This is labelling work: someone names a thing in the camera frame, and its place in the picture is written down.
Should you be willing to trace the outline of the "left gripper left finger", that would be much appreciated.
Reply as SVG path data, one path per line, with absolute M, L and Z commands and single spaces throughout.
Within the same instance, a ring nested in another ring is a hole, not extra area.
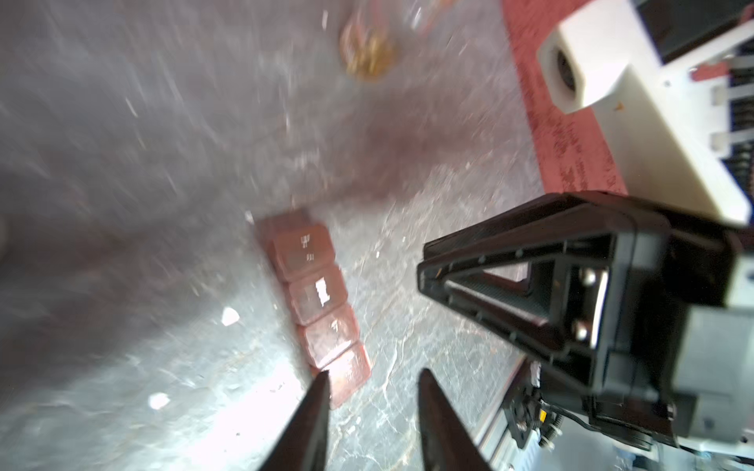
M 324 470 L 328 451 L 330 379 L 327 371 L 317 374 L 304 399 L 261 465 L 267 470 Z

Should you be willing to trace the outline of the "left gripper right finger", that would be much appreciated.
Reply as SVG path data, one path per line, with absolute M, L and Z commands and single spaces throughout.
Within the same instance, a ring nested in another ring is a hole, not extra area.
M 418 423 L 425 470 L 491 470 L 428 368 L 418 380 Z

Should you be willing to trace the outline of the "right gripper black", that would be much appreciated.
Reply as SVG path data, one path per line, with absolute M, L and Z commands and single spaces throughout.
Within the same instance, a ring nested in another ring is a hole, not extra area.
M 565 212 L 586 315 L 565 408 L 631 445 L 727 445 L 753 415 L 753 229 L 647 205 Z

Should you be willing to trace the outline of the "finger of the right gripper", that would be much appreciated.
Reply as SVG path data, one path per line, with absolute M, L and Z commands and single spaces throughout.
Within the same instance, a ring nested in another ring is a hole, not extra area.
M 619 354 L 619 198 L 546 194 L 428 241 L 418 290 L 559 377 L 604 377 Z

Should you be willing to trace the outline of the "amber pill bottle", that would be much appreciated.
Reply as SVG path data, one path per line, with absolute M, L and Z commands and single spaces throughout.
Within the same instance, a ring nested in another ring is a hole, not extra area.
M 454 5 L 446 0 L 355 2 L 339 37 L 347 73 L 360 80 L 384 77 Z

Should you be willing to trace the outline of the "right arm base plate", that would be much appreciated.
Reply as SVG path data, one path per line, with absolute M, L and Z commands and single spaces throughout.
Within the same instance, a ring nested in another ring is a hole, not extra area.
M 541 449 L 555 449 L 555 439 L 562 435 L 563 415 L 544 402 L 540 387 L 538 362 L 522 359 L 514 372 L 501 408 L 507 422 L 506 432 L 518 449 L 524 449 L 538 436 Z

